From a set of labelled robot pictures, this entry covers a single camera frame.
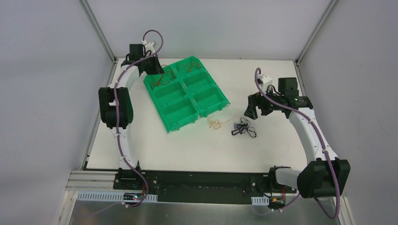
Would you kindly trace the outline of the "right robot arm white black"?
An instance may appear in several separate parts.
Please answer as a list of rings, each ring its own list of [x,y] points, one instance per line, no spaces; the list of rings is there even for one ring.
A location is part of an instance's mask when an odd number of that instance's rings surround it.
[[[278,88],[268,77],[256,78],[258,92],[248,96],[246,117],[255,120],[257,111],[267,116],[274,111],[284,113],[295,128],[303,146],[307,165],[294,170],[287,166],[270,168],[267,188],[278,192],[284,186],[295,188],[303,198],[336,197],[342,194],[351,166],[340,159],[318,127],[313,105],[307,96],[301,96],[294,77],[280,78]]]

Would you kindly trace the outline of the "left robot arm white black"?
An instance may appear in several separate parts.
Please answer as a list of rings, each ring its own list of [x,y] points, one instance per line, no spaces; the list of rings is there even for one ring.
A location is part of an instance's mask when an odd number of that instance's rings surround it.
[[[100,118],[115,140],[119,157],[115,180],[125,181],[134,190],[142,186],[143,175],[137,155],[131,152],[132,140],[129,135],[134,112],[130,89],[142,74],[155,75],[163,71],[153,45],[153,41],[131,44],[130,52],[121,63],[120,74],[110,85],[98,91]]]

